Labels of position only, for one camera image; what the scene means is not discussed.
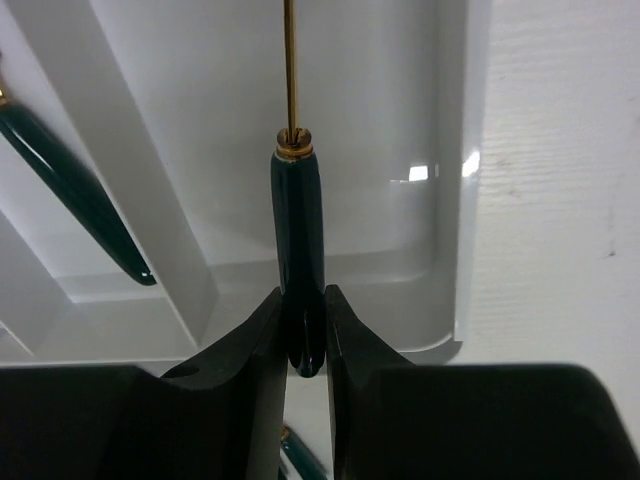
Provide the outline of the gold spoon green handle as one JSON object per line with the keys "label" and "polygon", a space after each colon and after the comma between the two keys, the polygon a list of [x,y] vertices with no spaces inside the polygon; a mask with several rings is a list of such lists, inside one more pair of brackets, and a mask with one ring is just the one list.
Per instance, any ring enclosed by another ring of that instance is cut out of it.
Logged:
{"label": "gold spoon green handle", "polygon": [[323,209],[312,136],[299,126],[293,1],[283,3],[283,26],[287,126],[271,158],[271,194],[288,357],[300,376],[311,378],[326,351]]}

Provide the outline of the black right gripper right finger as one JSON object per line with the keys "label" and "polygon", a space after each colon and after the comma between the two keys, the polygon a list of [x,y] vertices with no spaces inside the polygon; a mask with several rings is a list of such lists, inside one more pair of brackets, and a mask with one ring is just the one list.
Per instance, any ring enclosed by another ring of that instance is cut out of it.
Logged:
{"label": "black right gripper right finger", "polygon": [[571,364],[417,365],[325,292],[338,479],[635,479],[603,384]]}

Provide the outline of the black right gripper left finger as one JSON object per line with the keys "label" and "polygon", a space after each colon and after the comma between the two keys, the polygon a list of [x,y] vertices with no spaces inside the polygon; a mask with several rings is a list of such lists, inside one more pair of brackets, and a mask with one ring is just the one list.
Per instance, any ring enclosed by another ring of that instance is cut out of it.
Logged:
{"label": "black right gripper left finger", "polygon": [[282,296],[154,376],[134,365],[1,373],[5,479],[273,479],[287,360]]}

